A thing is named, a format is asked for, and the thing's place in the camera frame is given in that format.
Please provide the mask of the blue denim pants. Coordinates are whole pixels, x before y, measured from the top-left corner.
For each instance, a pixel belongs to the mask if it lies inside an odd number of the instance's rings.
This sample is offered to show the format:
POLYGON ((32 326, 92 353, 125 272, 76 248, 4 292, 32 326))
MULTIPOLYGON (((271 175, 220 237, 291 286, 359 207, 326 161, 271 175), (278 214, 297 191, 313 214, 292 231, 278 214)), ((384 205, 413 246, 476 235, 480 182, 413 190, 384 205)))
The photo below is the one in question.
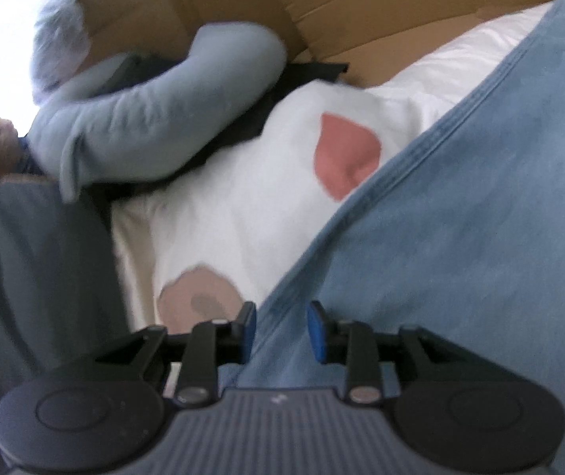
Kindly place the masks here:
MULTIPOLYGON (((223 387, 344 384, 306 308, 420 325, 548 387, 565 407, 565 0, 335 213, 258 312, 223 387)), ((553 463, 565 474, 565 438, 553 463)))

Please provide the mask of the cream bear print bedsheet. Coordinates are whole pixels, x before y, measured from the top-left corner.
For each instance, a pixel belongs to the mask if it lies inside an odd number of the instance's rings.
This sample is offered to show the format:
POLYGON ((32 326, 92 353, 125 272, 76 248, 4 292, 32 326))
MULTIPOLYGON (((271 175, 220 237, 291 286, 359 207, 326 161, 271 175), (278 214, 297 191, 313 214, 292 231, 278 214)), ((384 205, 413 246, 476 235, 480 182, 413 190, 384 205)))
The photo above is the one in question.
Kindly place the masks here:
POLYGON ((185 333, 261 302, 340 205, 482 83, 546 6, 481 24, 381 86, 311 82, 255 139, 116 204, 118 275, 133 329, 185 333))

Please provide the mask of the dark grey pillow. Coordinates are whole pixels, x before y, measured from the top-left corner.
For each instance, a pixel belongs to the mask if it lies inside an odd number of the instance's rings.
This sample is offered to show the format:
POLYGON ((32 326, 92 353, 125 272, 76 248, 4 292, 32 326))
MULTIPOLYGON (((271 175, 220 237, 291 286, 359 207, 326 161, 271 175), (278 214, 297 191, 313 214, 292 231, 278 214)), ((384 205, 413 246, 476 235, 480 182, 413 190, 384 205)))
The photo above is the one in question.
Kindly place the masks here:
POLYGON ((128 331, 91 201, 65 204, 53 182, 0 181, 0 399, 128 331))

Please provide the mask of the grey neck pillow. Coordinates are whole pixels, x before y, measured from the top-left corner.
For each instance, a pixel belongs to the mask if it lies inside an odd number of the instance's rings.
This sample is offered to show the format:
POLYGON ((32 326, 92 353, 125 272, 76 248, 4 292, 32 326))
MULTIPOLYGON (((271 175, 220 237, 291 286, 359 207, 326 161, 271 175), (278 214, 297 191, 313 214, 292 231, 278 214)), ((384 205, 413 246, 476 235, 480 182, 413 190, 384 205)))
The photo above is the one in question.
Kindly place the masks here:
POLYGON ((162 179, 246 113, 286 63, 284 43, 265 26, 205 25, 186 59, 148 82, 88 97, 94 77, 114 60, 69 80, 34 118, 30 151, 58 180, 64 201, 96 182, 162 179))

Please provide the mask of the brown cardboard sheet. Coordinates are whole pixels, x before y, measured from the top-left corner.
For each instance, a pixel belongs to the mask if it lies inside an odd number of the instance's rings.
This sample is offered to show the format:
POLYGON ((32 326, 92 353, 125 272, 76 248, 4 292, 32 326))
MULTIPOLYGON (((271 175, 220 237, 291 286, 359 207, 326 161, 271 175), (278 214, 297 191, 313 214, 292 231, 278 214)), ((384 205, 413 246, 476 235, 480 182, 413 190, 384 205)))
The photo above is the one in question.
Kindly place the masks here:
POLYGON ((358 87, 380 85, 438 47, 502 15, 550 0, 78 0, 86 67, 124 51, 180 59, 196 30, 252 21, 296 62, 341 62, 358 87))

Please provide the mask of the white plastic-wrapped pillow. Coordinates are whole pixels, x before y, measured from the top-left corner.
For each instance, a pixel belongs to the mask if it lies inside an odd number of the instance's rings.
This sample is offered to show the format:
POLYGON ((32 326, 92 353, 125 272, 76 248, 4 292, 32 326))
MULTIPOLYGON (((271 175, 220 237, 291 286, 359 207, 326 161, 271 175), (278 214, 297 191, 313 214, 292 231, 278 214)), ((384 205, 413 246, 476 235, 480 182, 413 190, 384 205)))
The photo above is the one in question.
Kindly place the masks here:
POLYGON ((36 105, 69 80, 88 57, 90 40, 78 0, 45 0, 34 25, 30 76, 36 105))

